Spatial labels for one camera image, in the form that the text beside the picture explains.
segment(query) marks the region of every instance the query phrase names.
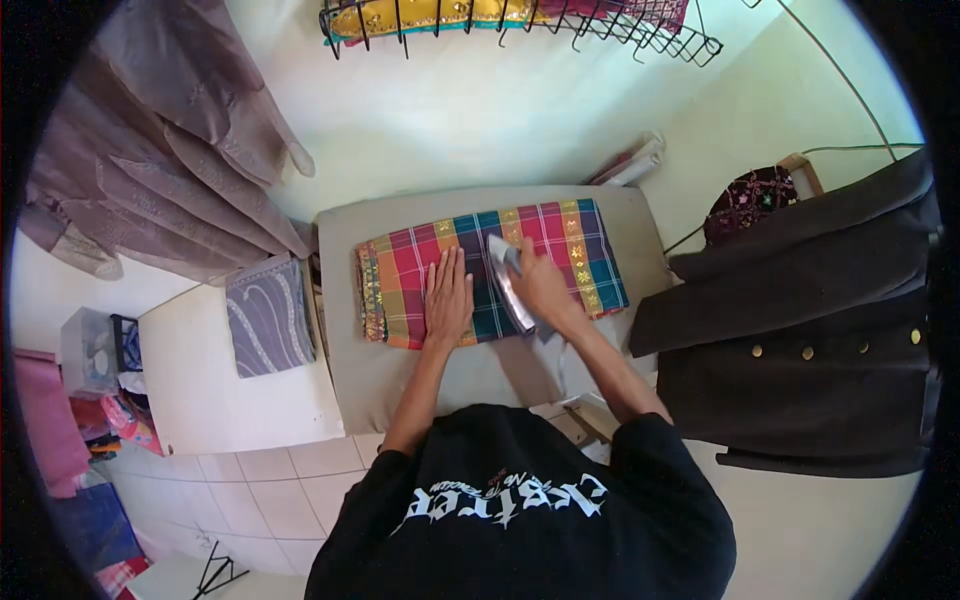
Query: wire rack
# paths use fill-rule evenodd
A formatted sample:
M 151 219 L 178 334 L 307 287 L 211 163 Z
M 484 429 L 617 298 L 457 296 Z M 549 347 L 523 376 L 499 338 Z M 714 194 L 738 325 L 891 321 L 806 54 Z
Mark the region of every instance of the wire rack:
M 366 46 L 370 52 L 370 40 L 367 27 L 364 24 L 363 8 L 377 0 L 324 0 L 324 7 L 320 11 L 320 27 L 326 36 L 327 45 L 333 51 L 333 56 L 339 60 L 342 55 L 341 43 L 335 40 L 331 29 L 331 21 L 347 8 L 356 7 L 359 11 L 361 36 L 356 39 Z M 454 33 L 449 29 L 441 29 L 441 4 L 443 0 L 437 0 L 436 24 L 433 26 L 432 33 L 434 37 L 439 37 L 441 31 L 447 34 Z M 474 0 L 469 1 L 468 17 L 464 21 L 463 31 L 469 35 L 473 28 L 473 5 Z M 400 0 L 394 0 L 394 11 L 396 17 L 397 31 L 390 33 L 389 36 L 395 37 L 403 47 L 404 56 L 410 59 L 410 51 L 407 48 L 407 34 L 404 33 L 400 21 Z M 561 30 L 565 35 L 572 33 L 570 47 L 575 52 L 580 52 L 577 48 L 577 42 L 587 35 L 594 35 L 604 40 L 618 41 L 621 44 L 634 45 L 634 60 L 643 63 L 637 58 L 637 53 L 645 48 L 651 48 L 659 54 L 665 54 L 671 58 L 691 62 L 697 66 L 706 66 L 713 57 L 720 54 L 723 44 L 715 38 L 708 36 L 704 31 L 703 18 L 700 15 L 699 3 L 694 0 L 693 7 L 695 15 L 688 13 L 686 21 L 697 21 L 699 29 L 685 25 L 676 20 L 658 14 L 656 8 L 662 2 L 657 0 L 594 0 L 588 3 L 588 0 L 575 2 L 576 10 L 571 8 L 569 0 L 564 0 L 564 7 L 559 14 L 547 22 L 538 22 L 534 20 L 537 9 L 540 7 L 540 0 L 534 0 L 533 10 L 530 11 L 530 17 L 520 28 L 508 28 L 504 26 L 507 16 L 507 2 L 503 2 L 503 10 L 500 14 L 499 23 L 494 31 L 500 33 L 500 40 L 497 42 L 501 48 L 504 36 L 509 31 L 515 31 L 519 34 L 530 33 L 534 27 L 546 29 L 553 35 L 557 35 Z

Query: tiled floor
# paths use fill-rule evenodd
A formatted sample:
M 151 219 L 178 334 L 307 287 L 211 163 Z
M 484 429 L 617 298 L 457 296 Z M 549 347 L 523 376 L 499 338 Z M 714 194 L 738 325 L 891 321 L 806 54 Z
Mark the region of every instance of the tiled floor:
M 586 436 L 561 407 L 533 412 L 574 442 Z M 363 478 L 382 441 L 375 434 L 167 458 L 123 442 L 104 471 L 148 556 L 179 550 L 205 559 L 218 541 L 243 566 L 307 575 L 344 494 Z

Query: black t-shirt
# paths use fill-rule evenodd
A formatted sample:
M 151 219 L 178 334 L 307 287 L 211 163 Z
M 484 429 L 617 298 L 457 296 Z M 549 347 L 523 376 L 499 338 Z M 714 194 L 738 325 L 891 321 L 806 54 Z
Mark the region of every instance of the black t-shirt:
M 306 598 L 720 598 L 730 517 L 674 428 L 638 417 L 609 468 L 527 410 L 436 419 L 347 493 Z

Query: teal fabric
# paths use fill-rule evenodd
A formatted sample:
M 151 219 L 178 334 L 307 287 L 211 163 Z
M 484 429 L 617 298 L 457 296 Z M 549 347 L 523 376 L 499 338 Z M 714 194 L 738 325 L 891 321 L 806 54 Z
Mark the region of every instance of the teal fabric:
M 473 28 L 474 28 L 474 29 L 496 29 L 499 25 L 500 25 L 500 22 L 499 22 L 499 21 L 473 21 Z M 521 27 L 526 27 L 526 25 L 527 25 L 527 21 L 526 21 L 526 20 L 523 20 L 523 21 L 508 21 L 508 20 L 504 19 L 504 21 L 503 21 L 503 27 L 504 27 L 504 29 L 519 29 L 519 28 L 521 28 Z M 441 24 L 440 24 L 440 30 L 441 30 L 441 31 L 445 31 L 445 30 L 448 30 L 448 29 L 463 29 L 463 30 L 465 30 L 466 28 L 467 28 L 467 22 L 466 22 L 466 21 L 464 21 L 463 23 L 441 23 Z M 436 26 L 436 25 L 426 25 L 426 26 L 424 26 L 424 27 L 414 27 L 414 28 L 411 28 L 411 29 L 406 29 L 406 28 L 404 28 L 403 34 L 406 36 L 407 34 L 419 34 L 419 33 L 425 33 L 425 32 L 433 32 L 433 31 L 435 31 L 436 29 L 437 29 L 437 26 Z M 372 36 L 371 36 L 371 35 L 367 35 L 367 37 L 369 37 L 370 39 L 374 39 L 375 37 L 384 37 L 384 36 L 396 36 L 396 32 L 390 32 L 390 33 L 388 33 L 388 34 L 374 34 L 374 35 L 372 35 Z M 343 37 L 343 36 L 338 36 L 337 34 L 333 33 L 332 31 L 330 32 L 330 37 L 333 39 L 333 42 L 334 42 L 334 43 L 339 43 L 339 42 L 341 42 L 341 41 L 351 41 L 352 39 L 356 39 L 356 40 L 359 40 L 359 41 L 363 41 L 363 38 L 362 38 L 362 37 Z M 325 40 L 324 40 L 324 46 L 329 46 L 329 45 L 330 45 L 330 39 L 329 39 L 329 38 L 328 38 L 328 39 L 325 39 Z

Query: colorful checkered sarong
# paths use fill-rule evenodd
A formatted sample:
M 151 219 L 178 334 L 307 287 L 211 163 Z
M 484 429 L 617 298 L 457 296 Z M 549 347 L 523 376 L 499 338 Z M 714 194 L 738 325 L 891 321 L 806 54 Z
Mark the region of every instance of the colorful checkered sarong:
M 422 348 L 426 272 L 451 246 L 464 249 L 467 273 L 473 273 L 473 319 L 460 346 L 515 335 L 493 280 L 490 233 L 515 246 L 524 237 L 533 238 L 537 255 L 548 255 L 560 267 L 570 296 L 592 319 L 629 305 L 596 203 L 535 204 L 444 219 L 357 246 L 364 338 L 397 348 Z

